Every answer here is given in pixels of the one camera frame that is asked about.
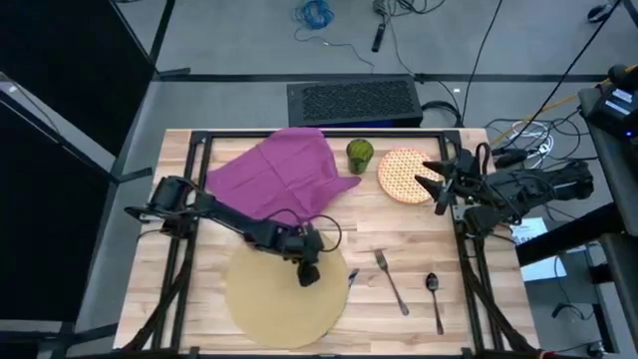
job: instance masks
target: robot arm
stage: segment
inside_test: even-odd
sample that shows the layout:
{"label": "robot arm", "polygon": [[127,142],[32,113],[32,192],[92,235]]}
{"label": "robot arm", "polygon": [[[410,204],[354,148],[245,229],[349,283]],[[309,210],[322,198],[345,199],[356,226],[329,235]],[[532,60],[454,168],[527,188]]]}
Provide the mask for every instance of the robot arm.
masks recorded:
{"label": "robot arm", "polygon": [[[485,148],[485,156],[479,168],[481,147]],[[501,222],[520,222],[532,208],[551,200],[583,199],[593,192],[593,177],[585,162],[572,162],[552,172],[515,170],[488,175],[485,173],[488,158],[489,147],[481,144],[475,156],[468,150],[460,150],[453,161],[423,163],[445,181],[416,176],[417,182],[435,199],[437,214],[446,211],[453,196],[466,201],[456,206],[455,220],[462,221],[470,235],[488,235]]]}
{"label": "robot arm", "polygon": [[[186,204],[192,192],[194,202]],[[161,179],[145,207],[127,207],[125,211],[136,219],[140,219],[142,214],[164,219],[161,232],[176,238],[188,237],[192,220],[196,217],[213,220],[241,234],[252,248],[298,263],[297,275],[301,286],[308,286],[320,277],[315,264],[324,246],[319,231],[312,224],[291,226],[267,217],[253,219],[198,189],[187,179]]]}

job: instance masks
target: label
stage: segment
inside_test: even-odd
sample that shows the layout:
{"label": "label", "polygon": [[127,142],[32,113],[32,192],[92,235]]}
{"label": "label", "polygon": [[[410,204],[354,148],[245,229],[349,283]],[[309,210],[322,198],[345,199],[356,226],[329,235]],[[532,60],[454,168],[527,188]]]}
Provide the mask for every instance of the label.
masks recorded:
{"label": "label", "polygon": [[627,116],[627,115],[629,115],[629,114],[630,114],[630,113],[629,113],[629,111],[627,111],[627,110],[625,110],[625,109],[621,108],[620,106],[618,106],[618,105],[616,105],[616,104],[614,104],[614,103],[612,103],[612,102],[605,101],[605,105],[609,106],[610,108],[612,108],[612,109],[614,109],[614,110],[618,111],[619,113],[621,113],[621,114],[623,114],[623,115],[625,115],[625,116]]}

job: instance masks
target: black wall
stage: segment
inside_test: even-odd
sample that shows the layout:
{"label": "black wall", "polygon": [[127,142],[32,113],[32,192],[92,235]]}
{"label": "black wall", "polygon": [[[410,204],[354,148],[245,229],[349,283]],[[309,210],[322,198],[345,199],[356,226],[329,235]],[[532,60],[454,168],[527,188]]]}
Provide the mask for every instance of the black wall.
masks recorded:
{"label": "black wall", "polygon": [[2,101],[0,134],[0,319],[75,322],[108,180]]}
{"label": "black wall", "polygon": [[0,71],[117,156],[154,66],[113,6],[0,1]]}

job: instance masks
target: spoon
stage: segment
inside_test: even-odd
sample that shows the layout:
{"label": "spoon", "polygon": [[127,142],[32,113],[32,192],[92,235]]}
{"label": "spoon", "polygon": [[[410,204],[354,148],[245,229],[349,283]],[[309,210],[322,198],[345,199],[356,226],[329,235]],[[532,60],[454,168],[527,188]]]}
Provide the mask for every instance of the spoon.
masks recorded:
{"label": "spoon", "polygon": [[441,316],[439,315],[439,306],[437,304],[437,294],[435,291],[439,289],[439,279],[434,273],[428,274],[426,277],[426,288],[432,292],[433,298],[435,298],[435,314],[437,315],[437,333],[443,335],[443,324],[441,323]]}

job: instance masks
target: gray floor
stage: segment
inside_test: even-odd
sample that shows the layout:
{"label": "gray floor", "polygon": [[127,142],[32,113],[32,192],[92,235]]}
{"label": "gray floor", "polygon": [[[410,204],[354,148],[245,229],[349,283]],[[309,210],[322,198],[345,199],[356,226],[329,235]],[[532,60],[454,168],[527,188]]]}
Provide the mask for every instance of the gray floor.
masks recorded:
{"label": "gray floor", "polygon": [[[131,27],[148,49],[158,26],[165,1],[145,0],[121,5]],[[370,67],[359,62],[346,48],[330,48],[317,43],[294,41],[298,27],[290,20],[296,0],[177,0],[159,57],[160,70],[192,67],[194,73],[365,73]],[[360,54],[375,63],[376,73],[402,73],[390,36],[382,51],[370,52],[379,18],[370,11],[371,1],[331,0],[336,18],[322,31],[332,42],[352,43]],[[505,0],[491,36],[485,44],[480,73],[543,74],[562,73],[593,32],[584,21],[588,9],[598,0]],[[413,71],[468,73],[496,0],[450,0],[440,10],[426,16],[395,20],[403,59]],[[574,69],[574,73],[604,73],[615,63],[631,64],[638,57],[638,29],[620,9]],[[462,103],[466,84],[448,83]],[[567,84],[555,100],[593,84]],[[279,128],[287,126],[284,83],[211,84],[154,83],[147,96],[140,123],[128,156],[126,170],[154,166],[162,134],[171,128]],[[475,83],[468,102],[466,125],[483,127],[497,118],[520,119],[533,114],[553,84]],[[418,85],[422,102],[449,100],[436,83]],[[564,116],[575,109],[570,103],[543,115],[546,119]],[[582,131],[582,120],[575,122]],[[426,113],[423,127],[449,127],[452,118]],[[507,124],[495,125],[504,130]],[[497,135],[489,130],[492,138]],[[552,154],[560,157],[575,146],[574,138],[556,137]],[[575,157],[595,156],[591,141],[583,144]],[[611,200],[599,163],[591,163],[596,191],[583,201],[553,205],[579,216]],[[122,208],[141,204],[148,197],[151,181],[141,179],[121,186],[105,239],[96,260],[79,329],[117,321],[122,308],[128,276],[135,255],[132,238],[139,225],[126,217]],[[533,215],[545,216],[542,210]],[[601,288],[610,303],[613,326],[619,336],[623,356],[635,357],[613,285]],[[594,319],[581,322],[567,313],[549,315],[560,297],[540,297],[530,293],[532,312],[541,344],[561,349],[598,339]],[[111,339],[74,348],[72,353],[106,351]],[[582,348],[571,353],[584,353]]]}

